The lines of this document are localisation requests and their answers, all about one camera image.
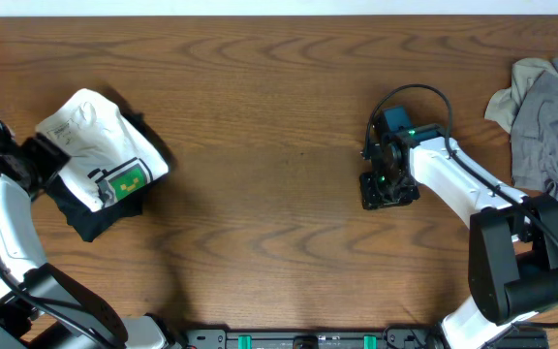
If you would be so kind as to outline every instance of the green strip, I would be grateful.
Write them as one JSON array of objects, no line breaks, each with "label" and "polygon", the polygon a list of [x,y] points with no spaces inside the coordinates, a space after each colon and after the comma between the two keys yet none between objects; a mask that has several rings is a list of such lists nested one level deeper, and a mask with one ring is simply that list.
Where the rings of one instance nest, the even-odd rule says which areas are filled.
[{"label": "green strip", "polygon": [[376,336],[375,335],[366,335],[363,338],[363,341],[365,342],[364,344],[364,349],[377,349],[376,348]]},{"label": "green strip", "polygon": [[238,349],[251,349],[251,336],[241,335],[238,338]]}]

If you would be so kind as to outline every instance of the white background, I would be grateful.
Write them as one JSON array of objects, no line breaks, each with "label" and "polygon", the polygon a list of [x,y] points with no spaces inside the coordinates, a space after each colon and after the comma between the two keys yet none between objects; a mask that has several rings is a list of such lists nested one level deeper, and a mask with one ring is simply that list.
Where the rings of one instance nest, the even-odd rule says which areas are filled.
[{"label": "white background", "polygon": [[0,0],[0,16],[558,15],[558,0]]}]

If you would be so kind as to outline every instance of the wooden table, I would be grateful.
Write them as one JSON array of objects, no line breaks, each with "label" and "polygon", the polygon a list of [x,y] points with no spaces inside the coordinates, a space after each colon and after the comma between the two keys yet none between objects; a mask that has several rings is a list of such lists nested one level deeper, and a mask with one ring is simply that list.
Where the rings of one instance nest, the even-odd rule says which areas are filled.
[{"label": "wooden table", "polygon": [[[438,86],[461,146],[510,182],[509,137],[483,111],[513,62],[554,56],[558,17],[545,16],[0,18],[0,117],[22,140],[76,90],[115,90],[170,147],[177,166],[144,215],[93,243],[50,198],[33,207],[50,261],[121,316],[431,324],[469,295],[468,231],[427,188],[361,208],[367,117],[398,85]],[[427,91],[393,102],[446,124]]]}]

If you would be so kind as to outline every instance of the white cloth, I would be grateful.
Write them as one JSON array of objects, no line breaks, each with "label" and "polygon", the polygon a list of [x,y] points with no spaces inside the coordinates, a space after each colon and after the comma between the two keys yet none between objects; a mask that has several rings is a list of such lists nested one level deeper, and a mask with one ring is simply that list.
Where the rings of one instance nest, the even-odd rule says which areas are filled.
[{"label": "white cloth", "polygon": [[509,133],[527,92],[543,72],[558,77],[557,70],[547,60],[524,58],[515,62],[511,68],[511,87],[496,92],[490,98],[485,118],[498,122]]},{"label": "white cloth", "polygon": [[88,89],[78,91],[36,131],[71,156],[59,175],[92,212],[114,205],[168,172],[158,151],[119,108]]}]

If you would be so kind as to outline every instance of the wood grain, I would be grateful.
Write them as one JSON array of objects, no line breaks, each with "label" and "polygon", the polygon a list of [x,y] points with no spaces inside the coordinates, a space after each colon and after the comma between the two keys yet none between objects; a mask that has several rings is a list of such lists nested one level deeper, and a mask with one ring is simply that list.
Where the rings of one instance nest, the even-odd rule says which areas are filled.
[{"label": "wood grain", "polygon": [[[0,117],[22,140],[79,88],[114,89],[174,154],[144,216],[93,243],[48,197],[34,204],[50,261],[121,316],[430,324],[469,295],[468,231],[426,188],[360,207],[367,116],[400,84],[436,85],[465,151],[509,182],[509,137],[483,111],[527,56],[558,56],[558,16],[0,18]],[[446,123],[425,91],[394,102]]]}]

